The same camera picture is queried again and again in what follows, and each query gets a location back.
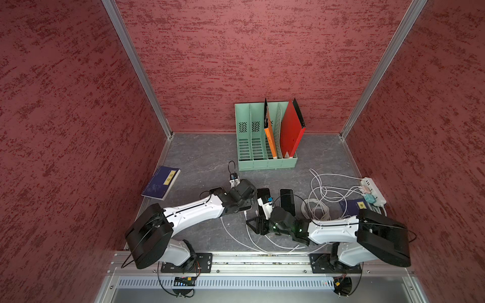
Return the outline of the black phone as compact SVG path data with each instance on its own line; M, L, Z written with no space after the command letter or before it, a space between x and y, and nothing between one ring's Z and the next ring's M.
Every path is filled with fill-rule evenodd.
M245 212L252 209L252 205L247 205L239 208L239 212Z
M280 189L280 206L293 217L296 216L294 191L292 189Z
M258 188L257 198L262 199L264 203L271 197L269 188Z

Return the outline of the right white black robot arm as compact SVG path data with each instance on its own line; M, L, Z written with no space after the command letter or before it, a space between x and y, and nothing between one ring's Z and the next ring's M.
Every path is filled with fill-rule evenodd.
M246 221L254 233L284 235L309 246L331 244L328 261L334 267L353 267L381 260L389 265L410 267L409 229L402 223L369 209L341 220L314 221L297 219L281 207L270 217L258 216Z

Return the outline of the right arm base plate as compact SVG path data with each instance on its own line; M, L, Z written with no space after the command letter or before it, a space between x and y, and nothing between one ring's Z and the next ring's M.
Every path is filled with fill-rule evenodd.
M309 262L313 273L325 273L335 275L362 273L362 268L360 265L345 265L339 261L337 255L310 254Z

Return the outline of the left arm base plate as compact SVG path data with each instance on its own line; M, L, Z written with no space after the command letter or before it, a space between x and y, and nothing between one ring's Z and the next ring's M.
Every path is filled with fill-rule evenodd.
M212 268L212 253L195 253L190 256L181 265L174 265L172 263L161 263L161 273L194 273L196 275L200 273L210 273Z

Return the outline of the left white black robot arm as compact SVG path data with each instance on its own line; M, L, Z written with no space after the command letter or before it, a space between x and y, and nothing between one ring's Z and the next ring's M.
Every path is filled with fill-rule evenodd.
M142 270L156 263L170 263L182 272L193 271L198 254L187 240L177 241L173 237L204 221L249 210L256 201L256 187L242 179L229 191L214 188L207 197L178 207L152 204L125 233L130 255L121 267L134 263Z

